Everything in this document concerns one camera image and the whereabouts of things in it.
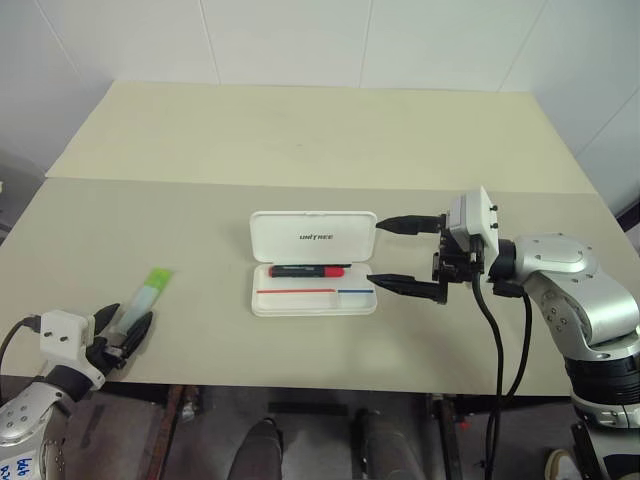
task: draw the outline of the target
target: red marker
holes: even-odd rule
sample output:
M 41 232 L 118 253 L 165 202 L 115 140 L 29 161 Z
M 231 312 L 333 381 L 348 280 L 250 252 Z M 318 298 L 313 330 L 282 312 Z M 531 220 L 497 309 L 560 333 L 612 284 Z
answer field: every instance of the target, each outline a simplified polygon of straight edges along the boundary
M 270 277 L 342 277 L 344 267 L 325 265 L 274 265 L 269 267 Z

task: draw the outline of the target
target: white table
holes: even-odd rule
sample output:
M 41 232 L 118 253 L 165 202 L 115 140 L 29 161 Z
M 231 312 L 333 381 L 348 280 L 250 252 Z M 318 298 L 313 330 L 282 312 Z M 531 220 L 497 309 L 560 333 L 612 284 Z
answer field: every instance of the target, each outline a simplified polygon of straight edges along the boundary
M 285 101 L 289 94 L 293 100 Z M 228 122 L 218 118 L 224 114 Z M 471 128 L 470 116 L 484 121 Z M 391 117 L 411 131 L 390 133 Z M 340 133 L 335 124 L 344 128 L 347 118 L 367 128 Z M 427 139 L 418 138 L 422 131 Z M 213 152 L 207 161 L 205 152 Z M 362 155 L 352 164 L 354 152 Z M 534 157 L 539 163 L 531 166 Z M 579 237 L 640 298 L 637 255 L 525 94 L 119 84 L 50 176 L 0 248 L 0 333 L 29 312 L 89 313 L 126 302 L 152 267 L 173 269 L 149 341 L 119 377 L 127 381 L 493 393 L 493 339 L 461 285 L 450 288 L 447 306 L 379 290 L 370 316 L 253 316 L 257 262 L 248 218 L 258 209 L 432 215 L 484 184 L 500 205 L 503 237 Z M 436 247 L 435 236 L 379 232 L 369 263 L 376 273 L 429 279 Z M 519 358 L 523 308 L 488 290 L 487 299 L 503 331 L 507 384 Z M 36 351 L 37 338 L 19 334 L 5 372 L 33 374 Z M 568 388 L 536 311 L 519 393 L 564 395 Z

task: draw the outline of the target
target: floor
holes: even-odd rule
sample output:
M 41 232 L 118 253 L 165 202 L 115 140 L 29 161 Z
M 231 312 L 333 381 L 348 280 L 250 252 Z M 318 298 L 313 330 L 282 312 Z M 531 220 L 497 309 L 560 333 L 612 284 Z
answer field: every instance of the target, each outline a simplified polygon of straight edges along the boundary
M 16 386 L 3 379 L 10 395 Z M 276 419 L 284 433 L 285 479 L 361 478 L 351 455 L 350 422 L 360 408 L 383 412 L 409 440 L 428 479 L 444 479 L 438 424 L 425 417 L 424 396 L 409 393 L 208 387 L 202 412 L 178 424 L 163 480 L 224 480 L 236 449 L 254 422 Z M 104 393 L 82 402 L 65 445 L 67 480 L 137 480 L 150 457 L 158 405 Z M 494 478 L 541 480 L 545 454 L 570 448 L 570 404 L 544 405 L 503 414 Z M 480 480 L 486 415 L 457 424 L 464 478 Z

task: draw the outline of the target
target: wall tile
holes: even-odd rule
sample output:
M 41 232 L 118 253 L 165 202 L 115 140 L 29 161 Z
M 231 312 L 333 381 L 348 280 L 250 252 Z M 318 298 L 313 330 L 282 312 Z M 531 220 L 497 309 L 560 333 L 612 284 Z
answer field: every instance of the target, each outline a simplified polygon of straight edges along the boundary
M 205 0 L 223 83 L 357 86 L 369 0 Z
M 83 79 L 216 83 L 198 0 L 39 0 Z
M 640 93 L 629 100 L 578 162 L 614 214 L 640 197 Z
M 48 168 L 100 97 L 82 87 L 37 6 L 0 2 L 0 137 Z
M 495 91 L 544 0 L 374 0 L 362 86 Z
M 579 153 L 638 86 L 637 0 L 549 0 L 503 89 L 535 93 Z

